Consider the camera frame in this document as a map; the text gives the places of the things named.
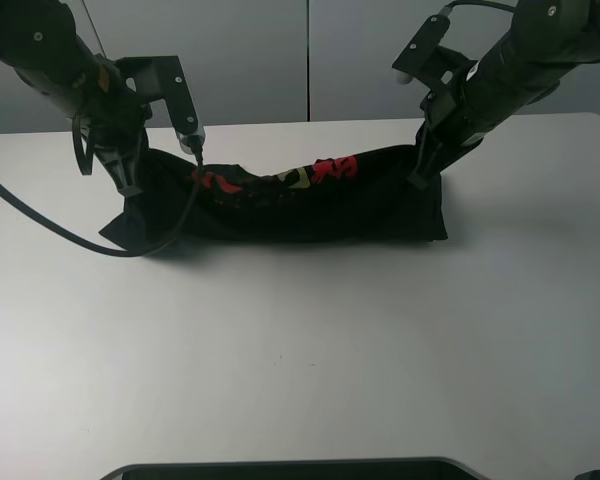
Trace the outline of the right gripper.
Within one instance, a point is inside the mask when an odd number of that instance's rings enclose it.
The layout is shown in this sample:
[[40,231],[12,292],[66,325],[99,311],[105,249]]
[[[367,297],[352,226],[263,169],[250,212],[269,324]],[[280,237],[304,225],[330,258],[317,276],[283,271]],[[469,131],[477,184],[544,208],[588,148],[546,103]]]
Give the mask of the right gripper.
[[417,159],[408,182],[425,190],[434,176],[460,158],[460,147],[479,143],[488,133],[466,100],[464,87],[476,67],[454,72],[438,90],[431,89],[421,102],[424,123],[416,135]]

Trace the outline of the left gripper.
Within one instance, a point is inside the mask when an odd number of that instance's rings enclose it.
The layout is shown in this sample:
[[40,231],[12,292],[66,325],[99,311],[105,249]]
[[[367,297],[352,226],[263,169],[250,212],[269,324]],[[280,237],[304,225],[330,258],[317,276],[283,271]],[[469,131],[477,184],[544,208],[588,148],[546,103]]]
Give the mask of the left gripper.
[[95,67],[82,76],[81,97],[72,116],[75,157],[80,170],[91,170],[96,154],[118,193],[130,198],[142,192],[139,153],[117,150],[127,149],[138,138],[145,107],[114,62],[104,57],[94,60]]

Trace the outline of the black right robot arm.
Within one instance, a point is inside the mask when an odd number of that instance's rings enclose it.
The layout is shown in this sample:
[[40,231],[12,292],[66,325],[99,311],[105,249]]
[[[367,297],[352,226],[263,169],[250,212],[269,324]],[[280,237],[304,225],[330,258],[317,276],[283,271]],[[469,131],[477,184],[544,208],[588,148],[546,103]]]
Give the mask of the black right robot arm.
[[457,5],[429,17],[392,65],[429,90],[408,176],[420,189],[566,74],[600,63],[600,1],[520,1],[509,30],[478,61],[440,44]]

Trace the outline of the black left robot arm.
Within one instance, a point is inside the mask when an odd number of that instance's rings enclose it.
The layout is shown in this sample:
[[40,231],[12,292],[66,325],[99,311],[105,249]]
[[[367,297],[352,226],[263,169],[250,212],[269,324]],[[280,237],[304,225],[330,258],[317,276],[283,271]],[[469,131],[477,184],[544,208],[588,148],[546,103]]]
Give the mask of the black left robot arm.
[[0,1],[0,61],[71,121],[80,172],[98,160],[118,192],[142,192],[145,107],[115,63],[93,53],[61,1]]

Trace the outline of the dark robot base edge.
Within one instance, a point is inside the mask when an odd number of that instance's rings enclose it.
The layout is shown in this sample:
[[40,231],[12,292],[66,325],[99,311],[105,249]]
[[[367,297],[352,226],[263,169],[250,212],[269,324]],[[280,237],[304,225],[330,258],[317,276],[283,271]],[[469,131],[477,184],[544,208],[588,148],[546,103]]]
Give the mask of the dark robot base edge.
[[132,464],[106,479],[483,479],[450,458],[241,461]]

